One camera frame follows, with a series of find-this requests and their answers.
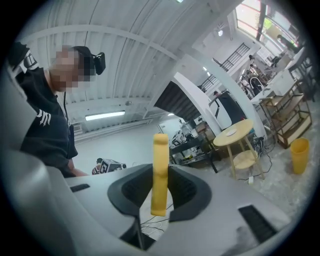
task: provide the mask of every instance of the white graphic print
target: white graphic print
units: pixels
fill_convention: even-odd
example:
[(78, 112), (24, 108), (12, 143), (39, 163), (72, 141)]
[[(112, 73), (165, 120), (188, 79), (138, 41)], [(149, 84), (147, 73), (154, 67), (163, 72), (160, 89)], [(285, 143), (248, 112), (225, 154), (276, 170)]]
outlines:
[(36, 115), (36, 118), (42, 118), (40, 121), (40, 125), (43, 124), (43, 126), (45, 126), (47, 123), (48, 123), (48, 125), (50, 125), (51, 114), (39, 109), (39, 114)]

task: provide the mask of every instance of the wire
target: wire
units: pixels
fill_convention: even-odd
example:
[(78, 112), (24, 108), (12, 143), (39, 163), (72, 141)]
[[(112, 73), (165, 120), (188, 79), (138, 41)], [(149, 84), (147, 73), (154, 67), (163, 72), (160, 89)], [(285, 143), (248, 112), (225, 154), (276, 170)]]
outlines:
[[(173, 206), (173, 205), (174, 205), (173, 203), (170, 204), (166, 210), (168, 210), (168, 209), (169, 209), (171, 206)], [(154, 219), (155, 217), (158, 217), (158, 216), (154, 216), (154, 217), (152, 217), (151, 219), (146, 220), (144, 223), (141, 223), (140, 225), (145, 224), (145, 223), (147, 223), (148, 221), (151, 221), (151, 220)]]
[(63, 108), (64, 108), (64, 113), (65, 113), (66, 123), (69, 126), (68, 112), (67, 112), (67, 109), (66, 109), (66, 92), (64, 92), (64, 96), (63, 96)]
[[(268, 156), (271, 165), (270, 165), (270, 167), (269, 167), (269, 169), (268, 169), (267, 171), (264, 171), (264, 172), (263, 172), (264, 174), (268, 173), (268, 172), (270, 171), (271, 167), (272, 167), (271, 158), (270, 158), (270, 156), (268, 155), (268, 153), (267, 153), (266, 155)], [(238, 179), (237, 179), (237, 181), (247, 181), (247, 180), (249, 180), (249, 178), (238, 178)]]
[(141, 228), (141, 231), (143, 228), (150, 228), (150, 229), (155, 229), (154, 231), (150, 232), (150, 233), (144, 233), (146, 235), (151, 235), (152, 233), (156, 232), (157, 230), (160, 230), (162, 232), (165, 232), (162, 228), (162, 223), (160, 223), (160, 226), (159, 227), (156, 227), (156, 226), (144, 226)]
[(166, 218), (166, 219), (163, 219), (163, 220), (159, 220), (159, 221), (154, 221), (154, 222), (142, 223), (142, 224), (159, 223), (159, 222), (164, 222), (164, 221), (167, 221), (167, 220), (169, 220), (169, 218)]

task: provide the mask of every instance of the railing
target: railing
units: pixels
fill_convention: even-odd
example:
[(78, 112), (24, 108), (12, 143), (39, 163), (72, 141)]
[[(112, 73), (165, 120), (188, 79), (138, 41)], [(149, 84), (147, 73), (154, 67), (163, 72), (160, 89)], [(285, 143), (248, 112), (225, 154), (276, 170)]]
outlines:
[[(238, 49), (236, 49), (229, 58), (220, 65), (220, 67), (225, 72), (228, 72), (229, 69), (231, 69), (249, 50), (250, 48), (242, 43)], [(205, 93), (209, 88), (215, 86), (217, 83), (219, 83), (218, 78), (212, 74), (199, 86), (199, 88)]]

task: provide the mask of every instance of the yellow trash bin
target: yellow trash bin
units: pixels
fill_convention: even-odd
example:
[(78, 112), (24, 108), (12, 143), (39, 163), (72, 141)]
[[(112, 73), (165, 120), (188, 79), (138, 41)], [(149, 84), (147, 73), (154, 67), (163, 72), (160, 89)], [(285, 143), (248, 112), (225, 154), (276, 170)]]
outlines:
[(290, 150), (293, 172), (295, 174), (302, 174), (308, 163), (309, 141), (306, 138), (297, 138), (291, 143)]

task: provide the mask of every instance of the ceiling light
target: ceiling light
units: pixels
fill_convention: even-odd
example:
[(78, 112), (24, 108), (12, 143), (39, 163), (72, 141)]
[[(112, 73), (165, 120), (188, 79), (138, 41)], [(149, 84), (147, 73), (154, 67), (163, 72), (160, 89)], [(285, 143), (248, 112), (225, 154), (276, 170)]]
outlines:
[(119, 111), (119, 112), (104, 113), (104, 114), (86, 115), (85, 120), (91, 121), (91, 120), (100, 119), (100, 118), (111, 118), (111, 117), (123, 116), (125, 113), (126, 113), (125, 111)]

